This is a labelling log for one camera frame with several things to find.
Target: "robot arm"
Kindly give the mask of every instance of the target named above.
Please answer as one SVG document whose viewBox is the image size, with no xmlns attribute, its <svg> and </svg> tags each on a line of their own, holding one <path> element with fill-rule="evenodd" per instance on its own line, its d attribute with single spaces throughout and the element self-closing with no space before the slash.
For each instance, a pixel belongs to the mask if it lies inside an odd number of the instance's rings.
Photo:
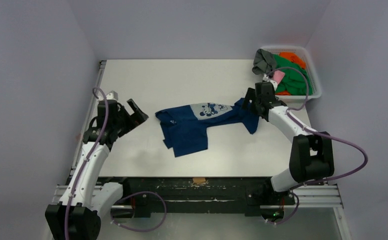
<svg viewBox="0 0 388 240">
<path fill-rule="evenodd" d="M 106 105 L 108 103 L 108 119 L 105 122 Z M 57 205 L 48 205 L 45 218 L 54 239 L 65 239 L 64 218 L 65 210 L 70 203 L 69 235 L 71 239 L 95 240 L 100 233 L 101 218 L 108 213 L 112 205 L 122 198 L 123 186 L 117 182 L 106 183 L 100 192 L 93 197 L 94 187 L 104 161 L 112 150 L 113 143 L 148 119 L 132 99 L 127 101 L 133 110 L 130 115 L 118 102 L 118 95 L 114 91 L 107 94 L 106 99 L 100 99 L 97 106 L 97 116 L 94 117 L 83 134 L 83 146 L 76 170 L 63 196 Z M 86 156 L 95 144 L 100 130 L 105 124 L 104 134 L 93 150 L 90 158 Z M 71 186 L 77 177 L 75 192 L 71 197 Z"/>
<path fill-rule="evenodd" d="M 285 192 L 307 180 L 332 176 L 334 159 L 331 140 L 305 131 L 289 118 L 288 107 L 275 97 L 274 87 L 270 81 L 256 83 L 255 89 L 247 90 L 242 105 L 276 126 L 292 143 L 289 168 L 270 179 L 272 190 Z M 292 117 L 306 126 L 297 117 Z"/>
</svg>

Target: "white table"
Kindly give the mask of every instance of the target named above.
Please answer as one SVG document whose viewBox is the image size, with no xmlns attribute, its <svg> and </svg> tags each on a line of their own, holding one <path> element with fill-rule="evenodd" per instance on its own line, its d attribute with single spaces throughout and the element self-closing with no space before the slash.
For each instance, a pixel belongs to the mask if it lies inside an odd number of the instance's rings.
<svg viewBox="0 0 388 240">
<path fill-rule="evenodd" d="M 207 129 L 208 150 L 174 157 L 163 143 L 155 113 L 189 104 L 233 105 L 261 80 L 252 60 L 107 60 L 100 87 L 118 93 L 132 113 L 132 98 L 149 119 L 118 139 L 100 177 L 267 177 L 289 165 L 291 143 L 272 124 L 259 121 L 249 134 L 242 123 Z M 294 113 L 310 124 L 306 109 Z"/>
</svg>

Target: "plastic bin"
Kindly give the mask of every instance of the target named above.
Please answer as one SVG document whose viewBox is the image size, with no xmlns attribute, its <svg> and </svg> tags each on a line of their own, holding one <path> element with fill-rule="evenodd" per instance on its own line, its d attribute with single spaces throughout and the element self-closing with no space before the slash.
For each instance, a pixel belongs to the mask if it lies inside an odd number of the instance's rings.
<svg viewBox="0 0 388 240">
<path fill-rule="evenodd" d="M 301 58 L 306 63 L 306 72 L 309 75 L 310 84 L 313 89 L 313 94 L 309 95 L 308 99 L 317 99 L 322 95 L 321 83 L 319 81 L 318 75 L 316 73 L 315 65 L 312 62 L 312 58 L 309 55 L 306 48 L 301 46 L 288 46 L 288 45 L 269 45 L 263 46 L 261 49 L 271 52 L 273 54 L 279 55 L 281 52 L 290 52 L 296 54 L 299 58 Z M 292 95 L 285 96 L 279 95 L 283 101 L 286 102 L 302 102 L 305 100 L 305 96 Z"/>
</svg>

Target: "blue t-shirt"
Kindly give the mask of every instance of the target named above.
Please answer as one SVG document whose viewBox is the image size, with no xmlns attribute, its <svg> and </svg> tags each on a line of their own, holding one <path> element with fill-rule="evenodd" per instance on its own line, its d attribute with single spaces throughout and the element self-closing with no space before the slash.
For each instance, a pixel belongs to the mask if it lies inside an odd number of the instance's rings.
<svg viewBox="0 0 388 240">
<path fill-rule="evenodd" d="M 175 157 L 208 149 L 208 127 L 243 123 L 250 134 L 258 129 L 259 116 L 241 108 L 244 98 L 234 106 L 199 103 L 158 111 L 164 144 Z"/>
</svg>

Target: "white wall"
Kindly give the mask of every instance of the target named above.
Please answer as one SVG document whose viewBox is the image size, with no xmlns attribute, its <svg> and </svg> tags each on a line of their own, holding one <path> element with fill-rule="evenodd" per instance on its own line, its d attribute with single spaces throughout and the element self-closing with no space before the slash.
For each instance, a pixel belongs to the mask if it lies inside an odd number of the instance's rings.
<svg viewBox="0 0 388 240">
<path fill-rule="evenodd" d="M 252 59 L 305 46 L 330 0 L 69 0 L 100 59 Z"/>
<path fill-rule="evenodd" d="M 369 164 L 339 181 L 353 238 L 388 240 L 388 0 L 332 0 L 307 45 L 323 86 L 315 128 L 353 141 Z M 363 157 L 334 145 L 336 173 Z"/>
<path fill-rule="evenodd" d="M 48 229 L 97 70 L 67 1 L 0 0 L 0 239 Z"/>
</svg>

